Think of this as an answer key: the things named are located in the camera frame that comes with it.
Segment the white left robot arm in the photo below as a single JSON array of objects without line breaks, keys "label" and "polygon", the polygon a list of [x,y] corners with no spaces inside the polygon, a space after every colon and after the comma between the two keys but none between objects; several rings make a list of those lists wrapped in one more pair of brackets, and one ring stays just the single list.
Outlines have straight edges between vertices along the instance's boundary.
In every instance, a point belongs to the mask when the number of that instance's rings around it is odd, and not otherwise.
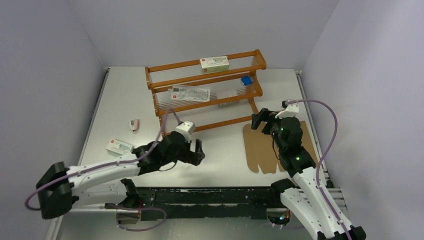
[{"label": "white left robot arm", "polygon": [[69,166],[64,162],[52,164],[36,184],[41,217],[54,219],[68,213],[72,207],[94,204],[122,204],[134,207],[139,194],[125,188],[120,193],[110,188],[111,194],[93,193],[90,189],[104,186],[111,181],[122,181],[159,171],[161,167],[177,161],[198,166],[205,158],[202,141],[192,141],[183,134],[172,131],[160,141],[152,141],[132,151],[98,164]]}]

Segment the orange wooden shelf rack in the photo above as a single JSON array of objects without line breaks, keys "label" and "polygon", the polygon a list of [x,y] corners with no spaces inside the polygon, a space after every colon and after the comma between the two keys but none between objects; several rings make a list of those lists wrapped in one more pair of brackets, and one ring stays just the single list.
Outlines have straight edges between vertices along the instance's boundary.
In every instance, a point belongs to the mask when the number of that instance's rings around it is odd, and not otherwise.
[{"label": "orange wooden shelf rack", "polygon": [[[151,91],[155,115],[165,125],[163,135],[169,134],[181,121],[193,122],[196,131],[238,124],[258,113],[255,99],[263,95],[257,71],[267,68],[260,50],[229,54],[229,70],[202,73],[199,59],[145,68],[147,88]],[[251,76],[253,83],[243,86],[241,77]],[[171,100],[167,92],[172,86],[211,88],[210,100],[196,102]],[[239,101],[219,107],[218,104]]]}]

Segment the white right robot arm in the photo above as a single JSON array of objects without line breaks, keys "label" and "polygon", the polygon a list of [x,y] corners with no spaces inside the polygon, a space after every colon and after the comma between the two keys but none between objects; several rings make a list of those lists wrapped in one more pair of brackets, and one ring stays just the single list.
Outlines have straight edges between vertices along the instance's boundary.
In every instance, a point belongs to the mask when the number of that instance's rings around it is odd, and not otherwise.
[{"label": "white right robot arm", "polygon": [[361,226],[354,226],[339,208],[320,178],[319,167],[302,145],[304,131],[295,113],[262,108],[251,116],[251,129],[264,123],[272,147],[289,178],[271,184],[270,202],[285,206],[314,240],[364,240]]}]

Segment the brown cardboard box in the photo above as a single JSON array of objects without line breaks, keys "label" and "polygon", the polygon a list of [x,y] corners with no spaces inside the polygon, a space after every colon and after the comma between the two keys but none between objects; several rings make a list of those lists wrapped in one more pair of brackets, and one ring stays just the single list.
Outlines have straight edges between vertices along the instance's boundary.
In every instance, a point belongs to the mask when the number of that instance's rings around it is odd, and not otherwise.
[{"label": "brown cardboard box", "polygon": [[257,129],[251,129],[251,124],[242,128],[246,162],[253,173],[275,174],[286,169],[275,156],[277,147],[272,146],[272,137],[262,133],[266,123],[262,122]]}]

